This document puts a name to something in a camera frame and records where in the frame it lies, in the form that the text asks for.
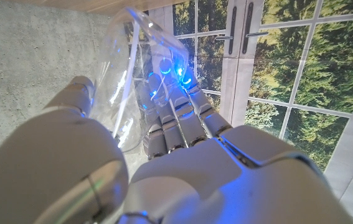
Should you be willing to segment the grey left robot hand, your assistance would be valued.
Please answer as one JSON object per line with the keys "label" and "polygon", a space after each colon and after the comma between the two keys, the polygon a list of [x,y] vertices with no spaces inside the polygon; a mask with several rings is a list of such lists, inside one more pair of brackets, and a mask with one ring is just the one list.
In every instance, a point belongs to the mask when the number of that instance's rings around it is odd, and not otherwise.
{"label": "grey left robot hand", "polygon": [[352,223],[313,161],[249,126],[128,175],[110,132],[85,113],[95,87],[75,77],[0,145],[0,223]]}

